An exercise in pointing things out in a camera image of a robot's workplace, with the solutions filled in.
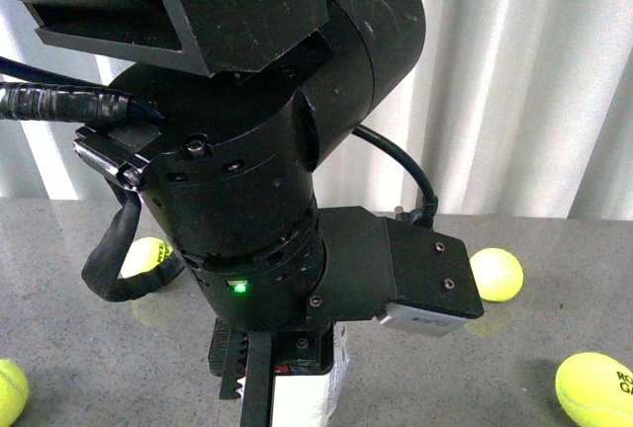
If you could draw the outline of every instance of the cable connector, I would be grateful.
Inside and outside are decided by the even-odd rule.
[[[413,210],[410,213],[400,213],[396,215],[398,221],[408,222],[412,226],[433,229],[433,222],[437,214],[439,201],[435,195],[432,200],[422,197],[422,208]]]

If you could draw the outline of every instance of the screw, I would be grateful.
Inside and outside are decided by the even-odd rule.
[[[207,153],[207,138],[204,135],[192,135],[185,142],[185,150],[193,158],[204,157]]]
[[[132,188],[138,188],[140,186],[140,174],[135,168],[129,168],[123,172],[123,178],[126,179],[126,182]]]
[[[310,297],[310,306],[317,308],[323,303],[323,299],[319,296]]]

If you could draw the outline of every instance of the green led light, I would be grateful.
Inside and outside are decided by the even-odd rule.
[[[244,294],[246,292],[246,284],[236,284],[233,286],[233,291],[236,294]]]

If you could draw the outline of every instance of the gray countertop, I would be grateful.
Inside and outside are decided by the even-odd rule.
[[[116,210],[0,200],[0,359],[18,361],[32,389],[16,426],[237,426],[239,403],[218,400],[207,367],[215,316],[187,274],[134,302],[84,286]],[[571,427],[554,392],[560,363],[598,351],[633,366],[633,223],[440,216],[436,230],[471,254],[515,254],[523,290],[441,339],[349,323],[331,427]],[[145,235],[161,235],[147,213]]]

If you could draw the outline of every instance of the cylindrical joint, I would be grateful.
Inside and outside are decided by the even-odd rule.
[[[306,316],[324,266],[316,206],[278,243],[234,259],[210,257],[192,269],[219,318],[240,330],[265,330]]]

